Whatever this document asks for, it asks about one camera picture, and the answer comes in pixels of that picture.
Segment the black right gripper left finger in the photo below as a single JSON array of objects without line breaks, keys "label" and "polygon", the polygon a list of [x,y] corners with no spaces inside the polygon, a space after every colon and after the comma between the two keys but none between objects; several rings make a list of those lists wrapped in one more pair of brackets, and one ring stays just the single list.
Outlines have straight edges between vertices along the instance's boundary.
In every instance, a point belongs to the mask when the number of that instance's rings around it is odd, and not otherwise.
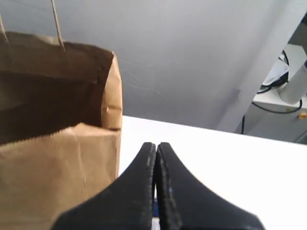
[{"label": "black right gripper left finger", "polygon": [[54,230],[150,230],[156,146],[143,143],[126,170],[106,189],[64,212]]}]

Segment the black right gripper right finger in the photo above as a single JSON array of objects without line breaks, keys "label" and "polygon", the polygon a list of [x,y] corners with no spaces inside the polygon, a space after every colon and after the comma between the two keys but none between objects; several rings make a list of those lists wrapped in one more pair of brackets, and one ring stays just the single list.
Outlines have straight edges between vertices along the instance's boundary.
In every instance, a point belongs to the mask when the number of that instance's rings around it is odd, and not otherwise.
[{"label": "black right gripper right finger", "polygon": [[260,219],[201,183],[169,143],[156,152],[156,189],[162,230],[262,230]]}]

